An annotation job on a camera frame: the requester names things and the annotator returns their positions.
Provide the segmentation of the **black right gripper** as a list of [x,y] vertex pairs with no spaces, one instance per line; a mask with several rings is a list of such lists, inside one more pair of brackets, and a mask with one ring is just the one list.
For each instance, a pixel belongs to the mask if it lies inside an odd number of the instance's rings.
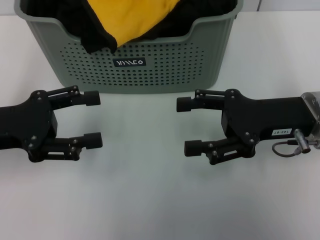
[[176,111],[221,110],[221,125],[227,138],[184,142],[184,155],[205,154],[211,165],[237,158],[251,158],[260,141],[292,138],[299,129],[309,136],[316,118],[301,97],[250,99],[236,89],[196,89],[194,98],[178,97]]

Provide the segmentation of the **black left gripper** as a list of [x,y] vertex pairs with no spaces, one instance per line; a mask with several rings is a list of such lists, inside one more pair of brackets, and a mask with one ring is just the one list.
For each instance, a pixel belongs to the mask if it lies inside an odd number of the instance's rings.
[[54,110],[71,106],[101,104],[97,90],[83,94],[77,85],[51,91],[36,90],[21,104],[0,108],[0,149],[22,149],[31,162],[45,160],[78,161],[83,148],[103,146],[100,132],[72,138],[48,138],[57,132]]

